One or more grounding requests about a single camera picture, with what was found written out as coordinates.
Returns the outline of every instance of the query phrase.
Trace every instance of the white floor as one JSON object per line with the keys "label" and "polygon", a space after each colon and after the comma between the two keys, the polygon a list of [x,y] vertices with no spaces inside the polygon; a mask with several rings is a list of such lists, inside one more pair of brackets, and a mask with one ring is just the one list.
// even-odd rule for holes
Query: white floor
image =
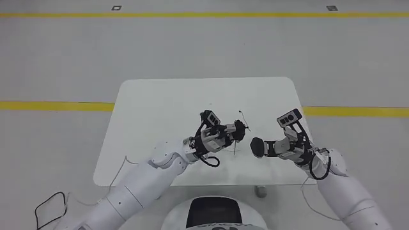
{"label": "white floor", "polygon": [[[409,11],[409,0],[0,0],[0,12]],[[302,105],[409,107],[408,19],[0,19],[0,100],[113,102],[127,79],[288,76]],[[109,122],[102,112],[0,111],[0,225],[34,229],[53,192],[96,201],[93,171]],[[350,171],[395,229],[407,227],[409,120],[311,118],[321,146]],[[122,229],[159,229],[172,206],[197,195],[239,197],[270,229],[346,229],[315,215],[299,186],[173,187]],[[314,207],[331,214],[315,186]],[[50,204],[42,218],[51,217]],[[89,210],[69,202],[69,214]]]}

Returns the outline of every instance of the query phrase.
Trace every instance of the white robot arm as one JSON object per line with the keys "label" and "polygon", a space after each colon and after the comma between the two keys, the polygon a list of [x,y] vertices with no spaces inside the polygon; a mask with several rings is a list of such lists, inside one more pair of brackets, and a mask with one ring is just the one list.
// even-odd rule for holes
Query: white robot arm
{"label": "white robot arm", "polygon": [[334,149],[315,148],[299,122],[301,118],[301,113],[294,109],[277,119],[285,134],[281,141],[253,138],[254,156],[294,161],[317,181],[318,190],[349,229],[392,230],[369,192],[348,174],[342,155]]}
{"label": "white robot arm", "polygon": [[209,152],[218,152],[234,141],[240,142],[247,128],[240,120],[221,125],[212,111],[201,113],[201,126],[195,137],[176,144],[161,144],[147,161],[136,165],[105,199],[78,222],[63,229],[69,230],[115,230],[132,215],[149,206],[171,185],[173,180],[186,170],[189,164],[206,161]]}

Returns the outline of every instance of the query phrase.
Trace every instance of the electrical wire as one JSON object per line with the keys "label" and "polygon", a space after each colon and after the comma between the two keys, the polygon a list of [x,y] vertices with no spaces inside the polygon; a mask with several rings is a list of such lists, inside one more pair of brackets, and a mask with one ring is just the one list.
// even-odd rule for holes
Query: electrical wire
{"label": "electrical wire", "polygon": [[251,130],[250,130],[250,128],[249,128],[249,124],[247,123],[247,121],[246,121],[245,118],[244,118],[243,111],[238,111],[238,112],[239,112],[239,113],[242,113],[242,117],[243,117],[244,123],[247,125],[247,129],[249,129],[249,131],[251,132]]}
{"label": "electrical wire", "polygon": [[211,164],[211,163],[207,162],[203,157],[199,157],[199,159],[200,159],[200,161],[204,162],[204,164],[206,164],[206,165],[208,165],[210,167],[213,167],[213,168],[216,168],[216,167],[218,167],[220,165],[220,160],[217,157],[208,157],[208,159],[215,159],[217,161],[216,164]]}
{"label": "electrical wire", "polygon": [[[55,230],[55,229],[57,228],[57,226],[59,225],[59,223],[61,222],[61,219],[65,216],[65,214],[66,214],[66,212],[67,212],[67,210],[68,210],[68,198],[69,198],[70,196],[72,196],[73,199],[74,199],[77,203],[82,204],[82,205],[84,205],[84,206],[96,206],[96,205],[98,205],[99,203],[101,203],[101,201],[102,201],[103,199],[105,199],[105,198],[111,193],[112,185],[114,184],[116,178],[117,178],[118,175],[120,174],[120,172],[121,172],[123,166],[125,165],[125,162],[128,162],[129,164],[134,164],[134,165],[135,165],[135,164],[138,164],[138,163],[129,161],[128,157],[125,156],[125,158],[124,158],[123,161],[122,161],[122,164],[121,164],[120,169],[119,169],[118,172],[115,174],[115,177],[114,177],[114,179],[111,181],[111,184],[109,184],[108,192],[106,193],[106,195],[103,196],[103,198],[99,199],[96,203],[84,203],[84,202],[80,201],[79,199],[77,199],[77,198],[73,195],[72,192],[68,192],[66,196],[65,196],[65,194],[64,194],[63,192],[56,192],[55,194],[53,194],[52,196],[50,196],[47,200],[45,200],[45,201],[42,202],[40,205],[38,205],[37,208],[34,210],[35,217],[36,217],[36,226],[37,226],[36,230],[40,230],[41,228],[43,228],[43,227],[45,227],[45,226],[47,226],[47,225],[51,224],[52,222],[54,222],[54,221],[56,221],[56,220],[59,219],[58,223],[57,223],[57,224],[54,226],[54,228],[53,228],[53,230]],[[64,199],[64,207],[65,207],[64,214],[62,214],[60,217],[57,217],[57,218],[55,218],[55,219],[53,219],[53,220],[51,220],[51,221],[48,221],[47,223],[45,223],[44,225],[42,225],[42,226],[39,227],[39,226],[38,226],[37,209],[38,209],[41,205],[43,205],[43,204],[45,204],[46,202],[50,201],[54,196],[56,196],[56,195],[58,195],[58,194],[61,194],[61,195],[63,196],[63,199]]]}
{"label": "electrical wire", "polygon": [[315,212],[315,213],[317,213],[317,214],[320,214],[321,216],[326,217],[327,219],[332,219],[332,220],[335,220],[335,221],[341,221],[341,219],[339,219],[339,218],[333,218],[333,217],[327,216],[327,215],[325,215],[324,213],[321,213],[321,212],[319,212],[319,211],[316,211],[316,210],[313,209],[313,207],[311,207],[311,205],[308,203],[307,198],[305,197],[305,194],[304,194],[304,185],[305,185],[305,183],[307,182],[308,179],[309,179],[309,177],[307,177],[307,178],[304,180],[303,184],[301,185],[302,197],[304,198],[304,201],[305,201],[305,203],[308,205],[308,207],[309,207],[313,212]]}
{"label": "electrical wire", "polygon": [[77,203],[82,204],[82,205],[84,205],[84,206],[96,206],[96,205],[100,204],[101,201],[102,201],[103,199],[105,199],[105,198],[111,193],[112,185],[114,184],[116,178],[117,178],[118,175],[120,174],[120,172],[121,172],[123,166],[125,165],[125,162],[128,162],[129,164],[138,164],[138,163],[134,163],[134,162],[129,161],[128,157],[125,156],[125,158],[124,158],[123,161],[122,161],[122,164],[121,164],[120,169],[119,169],[118,172],[115,174],[115,177],[114,177],[114,179],[111,181],[111,184],[109,184],[109,186],[108,186],[108,191],[107,191],[107,193],[106,193],[101,199],[99,199],[96,203],[84,203],[84,202],[80,201],[79,199],[77,199],[77,198],[74,196],[73,193],[69,192],[68,194],[71,194],[72,198],[73,198],[75,201],[77,201]]}
{"label": "electrical wire", "polygon": [[313,157],[311,157],[311,161],[309,162],[309,173],[315,180],[323,180],[325,179],[328,174],[330,173],[330,168],[331,168],[331,157],[328,157],[328,164],[327,164],[327,170],[325,171],[325,174],[322,177],[317,177],[315,176],[313,172],[313,160],[314,160],[315,154],[313,153]]}
{"label": "electrical wire", "polygon": [[[54,198],[54,197],[55,197],[56,195],[58,195],[58,194],[61,194],[61,195],[63,196],[63,200],[64,200],[64,213],[63,213],[61,216],[56,217],[55,219],[48,221],[48,222],[45,223],[44,225],[39,226],[39,225],[38,225],[37,210],[39,209],[39,207],[41,207],[42,205],[44,205],[46,202],[50,201],[52,198]],[[37,226],[36,230],[40,230],[41,228],[43,228],[43,227],[45,227],[45,226],[47,226],[47,225],[53,223],[54,221],[56,221],[56,220],[61,219],[62,217],[64,217],[64,215],[66,214],[66,211],[67,211],[67,205],[66,205],[66,204],[67,204],[67,200],[65,199],[65,194],[62,193],[62,192],[56,192],[55,194],[53,194],[52,196],[50,196],[47,200],[45,200],[45,201],[42,202],[40,205],[38,205],[37,208],[34,210],[34,214],[35,214],[35,216],[36,216],[36,226]]]}
{"label": "electrical wire", "polygon": [[317,213],[317,214],[319,214],[319,215],[321,215],[321,216],[323,216],[323,217],[326,217],[327,219],[335,220],[335,221],[343,221],[344,219],[346,219],[347,217],[349,217],[349,216],[353,213],[353,211],[355,210],[355,208],[356,208],[358,205],[360,205],[361,203],[363,203],[363,202],[365,202],[365,201],[374,201],[374,200],[371,199],[371,198],[362,199],[362,200],[360,200],[359,202],[355,203],[354,206],[352,206],[352,208],[347,212],[347,214],[346,214],[345,217],[343,217],[343,218],[333,218],[333,217],[330,217],[330,216],[328,216],[328,215],[325,215],[325,214],[322,213],[322,212],[319,212],[319,211],[317,211],[317,210],[314,210],[313,207],[311,207],[311,205],[308,203],[307,198],[305,197],[305,194],[304,194],[304,185],[305,185],[305,183],[307,182],[307,180],[308,180],[309,178],[310,178],[310,177],[307,177],[307,178],[304,180],[303,184],[301,185],[301,188],[300,188],[300,189],[301,189],[302,197],[304,198],[305,203],[308,205],[308,207],[309,207],[313,212],[315,212],[315,213]]}

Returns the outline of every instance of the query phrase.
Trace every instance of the yellow stripe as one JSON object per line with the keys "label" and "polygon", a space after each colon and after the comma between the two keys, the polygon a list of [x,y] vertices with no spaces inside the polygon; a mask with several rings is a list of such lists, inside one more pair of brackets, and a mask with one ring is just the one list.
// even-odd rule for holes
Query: yellow stripe
{"label": "yellow stripe", "polygon": [[303,107],[303,110],[307,116],[409,118],[409,108],[397,107]]}
{"label": "yellow stripe", "polygon": [[141,13],[0,13],[2,18],[237,18],[237,17],[313,17],[313,18],[405,18],[409,12],[141,12]]}
{"label": "yellow stripe", "polygon": [[[12,102],[0,101],[0,110],[112,112],[109,102]],[[409,118],[409,108],[396,107],[303,107],[306,116]]]}
{"label": "yellow stripe", "polygon": [[104,102],[10,102],[10,101],[0,101],[0,110],[112,112],[113,109],[114,109],[114,103],[104,103]]}

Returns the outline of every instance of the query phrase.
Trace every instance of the white table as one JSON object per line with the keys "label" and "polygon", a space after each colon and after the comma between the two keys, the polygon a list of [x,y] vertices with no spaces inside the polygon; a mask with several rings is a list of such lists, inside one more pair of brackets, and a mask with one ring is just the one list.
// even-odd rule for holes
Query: white table
{"label": "white table", "polygon": [[[302,112],[294,84],[286,77],[128,80],[120,87],[94,182],[109,186],[125,155],[141,162],[160,142],[181,144],[195,134],[201,123],[199,113],[210,109],[222,124],[242,120],[238,111],[243,111],[251,132],[237,144],[236,155],[234,145],[215,154],[220,159],[218,168],[197,162],[173,185],[301,184],[307,175],[293,162],[257,159],[249,146],[253,137],[282,139],[276,119],[294,108]],[[309,134],[305,118],[301,123]],[[125,165],[116,182],[132,167],[137,166]]]}

